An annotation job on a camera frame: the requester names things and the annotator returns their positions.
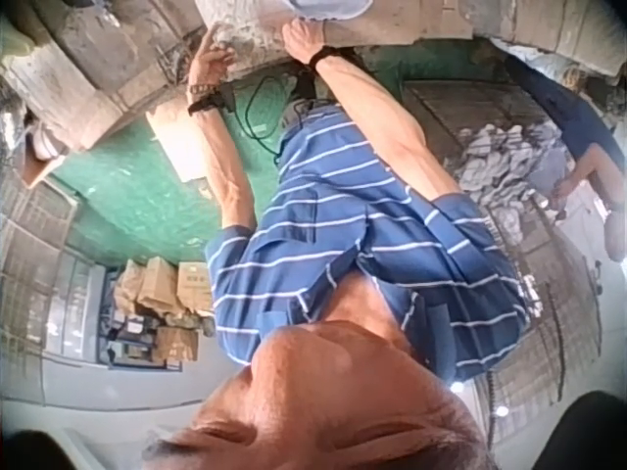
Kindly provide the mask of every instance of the wire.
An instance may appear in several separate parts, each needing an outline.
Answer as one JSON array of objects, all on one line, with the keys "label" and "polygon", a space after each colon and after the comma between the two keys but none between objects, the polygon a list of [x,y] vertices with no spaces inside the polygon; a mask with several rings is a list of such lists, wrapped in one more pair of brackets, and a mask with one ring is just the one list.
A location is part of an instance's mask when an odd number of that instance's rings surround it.
[{"label": "wire", "polygon": [[233,110],[233,114],[235,115],[235,120],[237,121],[237,124],[242,129],[242,132],[244,132],[244,135],[246,135],[246,137],[248,137],[249,139],[252,139],[255,142],[257,142],[264,150],[266,150],[268,153],[273,155],[274,163],[277,164],[280,154],[270,149],[269,146],[265,144],[264,139],[271,137],[274,131],[276,131],[276,129],[279,126],[279,120],[277,120],[276,125],[270,131],[268,131],[266,134],[261,135],[261,136],[255,132],[255,130],[253,129],[253,125],[251,124],[251,121],[250,121],[250,112],[253,107],[253,103],[257,99],[257,96],[259,95],[264,85],[269,81],[274,81],[281,87],[281,90],[283,91],[283,97],[285,98],[285,87],[283,86],[283,83],[281,82],[281,80],[279,80],[274,75],[266,75],[257,84],[257,87],[255,88],[255,91],[253,91],[251,99],[248,101],[248,104],[246,105],[246,109],[244,110],[244,123],[242,123],[242,119],[237,114],[236,106],[235,106],[235,109]]}]

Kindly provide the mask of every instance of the neck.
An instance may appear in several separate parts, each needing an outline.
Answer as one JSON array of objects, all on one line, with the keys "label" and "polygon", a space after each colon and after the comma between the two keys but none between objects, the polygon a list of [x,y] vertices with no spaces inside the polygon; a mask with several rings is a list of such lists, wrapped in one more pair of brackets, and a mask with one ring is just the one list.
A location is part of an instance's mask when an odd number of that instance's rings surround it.
[{"label": "neck", "polygon": [[411,345],[374,283],[358,271],[337,286],[322,314],[323,321],[349,321],[411,355]]}]

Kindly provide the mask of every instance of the black wristband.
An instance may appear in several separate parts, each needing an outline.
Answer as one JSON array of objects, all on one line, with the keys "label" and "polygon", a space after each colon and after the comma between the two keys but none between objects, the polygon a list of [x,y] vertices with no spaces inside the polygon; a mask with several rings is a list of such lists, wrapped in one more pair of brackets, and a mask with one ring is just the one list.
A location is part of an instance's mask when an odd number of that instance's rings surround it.
[{"label": "black wristband", "polygon": [[215,91],[203,96],[195,103],[192,103],[190,107],[187,108],[187,113],[192,116],[194,113],[198,113],[200,111],[208,111],[213,108],[224,108],[224,105],[224,98],[219,92]]},{"label": "black wristband", "polygon": [[317,66],[317,63],[320,62],[322,59],[329,57],[329,56],[340,56],[340,55],[341,55],[340,51],[336,49],[335,47],[322,46],[322,49],[320,49],[315,54],[313,54],[313,57],[309,63],[309,67],[312,71],[315,71],[315,67]]}]

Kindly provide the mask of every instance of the hand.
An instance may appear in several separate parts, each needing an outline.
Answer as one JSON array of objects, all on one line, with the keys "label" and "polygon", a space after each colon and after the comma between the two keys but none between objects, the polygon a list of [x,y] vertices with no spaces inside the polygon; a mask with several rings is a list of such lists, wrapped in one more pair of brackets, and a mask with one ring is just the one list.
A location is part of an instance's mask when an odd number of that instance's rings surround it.
[{"label": "hand", "polygon": [[283,25],[283,42],[287,53],[306,65],[324,47],[324,23],[294,19]]},{"label": "hand", "polygon": [[560,201],[566,199],[577,188],[577,182],[571,177],[566,177],[558,182],[553,190],[553,199]]},{"label": "hand", "polygon": [[[226,77],[227,69],[235,62],[235,51],[232,47],[214,43],[219,24],[208,30],[200,43],[200,47],[192,60],[187,80],[187,94],[206,94],[207,88],[217,87]],[[204,89],[198,93],[195,89]]]}]

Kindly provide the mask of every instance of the cardboard box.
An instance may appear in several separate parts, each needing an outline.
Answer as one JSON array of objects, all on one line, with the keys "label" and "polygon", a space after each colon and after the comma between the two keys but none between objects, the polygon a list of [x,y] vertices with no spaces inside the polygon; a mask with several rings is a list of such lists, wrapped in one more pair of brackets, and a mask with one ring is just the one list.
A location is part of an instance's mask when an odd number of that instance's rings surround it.
[{"label": "cardboard box", "polygon": [[162,258],[151,258],[146,265],[144,281],[137,301],[159,315],[182,315],[185,307],[176,296],[178,274],[176,268]]},{"label": "cardboard box", "polygon": [[120,275],[114,288],[114,300],[117,311],[125,316],[134,316],[136,312],[135,302],[144,282],[144,266],[140,266],[132,259],[126,262],[126,269]]},{"label": "cardboard box", "polygon": [[184,306],[201,316],[213,312],[212,288],[205,262],[182,262],[178,265],[176,294]]},{"label": "cardboard box", "polygon": [[160,326],[153,349],[153,360],[198,360],[198,332]]}]

